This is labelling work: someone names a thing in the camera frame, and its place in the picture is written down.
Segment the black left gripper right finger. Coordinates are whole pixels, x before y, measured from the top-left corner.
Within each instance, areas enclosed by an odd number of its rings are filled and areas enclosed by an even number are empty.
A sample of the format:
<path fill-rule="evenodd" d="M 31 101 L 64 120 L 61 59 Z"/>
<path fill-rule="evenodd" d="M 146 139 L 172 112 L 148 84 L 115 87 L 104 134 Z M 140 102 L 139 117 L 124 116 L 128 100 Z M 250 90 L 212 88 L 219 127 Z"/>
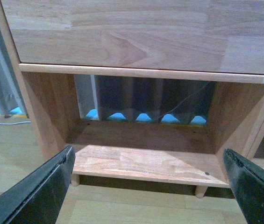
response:
<path fill-rule="evenodd" d="M 233 195 L 249 224 L 264 224 L 264 169 L 227 148 L 223 164 Z"/>

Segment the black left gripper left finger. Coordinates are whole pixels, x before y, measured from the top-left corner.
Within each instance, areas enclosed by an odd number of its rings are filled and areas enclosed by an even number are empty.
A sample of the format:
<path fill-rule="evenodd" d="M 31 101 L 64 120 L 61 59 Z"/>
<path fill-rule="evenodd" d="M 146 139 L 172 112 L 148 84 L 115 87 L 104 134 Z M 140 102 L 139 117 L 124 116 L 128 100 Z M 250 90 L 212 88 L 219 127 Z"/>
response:
<path fill-rule="evenodd" d="M 75 162 L 67 146 L 0 195 L 0 224 L 54 224 L 63 205 Z"/>

